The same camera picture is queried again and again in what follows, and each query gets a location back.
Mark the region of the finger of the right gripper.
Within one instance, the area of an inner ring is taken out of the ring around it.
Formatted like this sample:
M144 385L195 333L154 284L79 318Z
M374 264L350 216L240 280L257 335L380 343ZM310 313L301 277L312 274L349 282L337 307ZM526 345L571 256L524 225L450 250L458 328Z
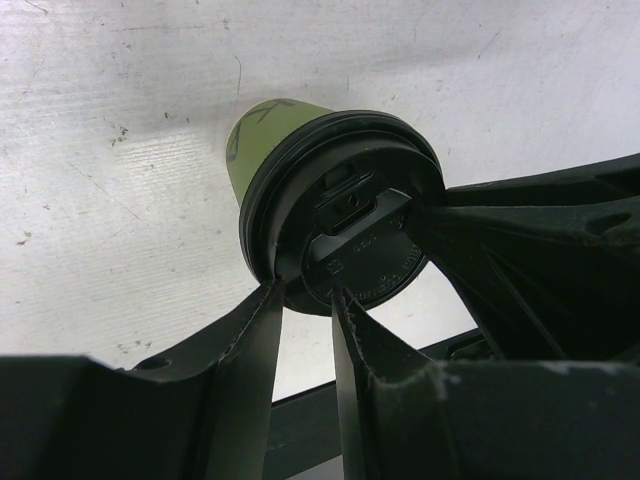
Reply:
M639 158L416 201L412 241L502 359L639 356Z

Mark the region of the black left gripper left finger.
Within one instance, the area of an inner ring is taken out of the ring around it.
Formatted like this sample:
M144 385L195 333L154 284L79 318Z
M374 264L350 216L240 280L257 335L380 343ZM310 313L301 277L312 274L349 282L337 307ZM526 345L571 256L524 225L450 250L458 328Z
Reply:
M1 360L5 479L258 479L283 285L134 368L85 356Z

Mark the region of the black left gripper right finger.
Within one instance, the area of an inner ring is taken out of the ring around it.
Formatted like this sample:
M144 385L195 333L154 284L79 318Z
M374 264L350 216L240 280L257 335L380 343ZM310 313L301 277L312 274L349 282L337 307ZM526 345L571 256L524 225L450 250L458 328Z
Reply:
M438 361L332 293L348 479L635 479L639 371L575 361Z

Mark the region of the black plastic cup lid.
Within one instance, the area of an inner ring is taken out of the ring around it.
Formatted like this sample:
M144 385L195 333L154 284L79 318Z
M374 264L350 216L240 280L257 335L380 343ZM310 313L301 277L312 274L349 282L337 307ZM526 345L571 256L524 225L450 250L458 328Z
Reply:
M443 198L438 158L417 130L383 112L334 111L265 156L241 204L240 245L257 281L282 281L293 311L329 315L337 286L369 309L424 269L406 219L414 201Z

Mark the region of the green paper coffee cup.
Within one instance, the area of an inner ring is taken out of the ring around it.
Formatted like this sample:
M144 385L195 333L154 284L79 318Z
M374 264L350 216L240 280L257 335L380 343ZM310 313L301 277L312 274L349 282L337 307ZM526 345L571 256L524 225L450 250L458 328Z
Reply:
M333 110L289 98L266 100L248 110L235 124L226 146L226 167L235 198L244 196L259 167L287 136Z

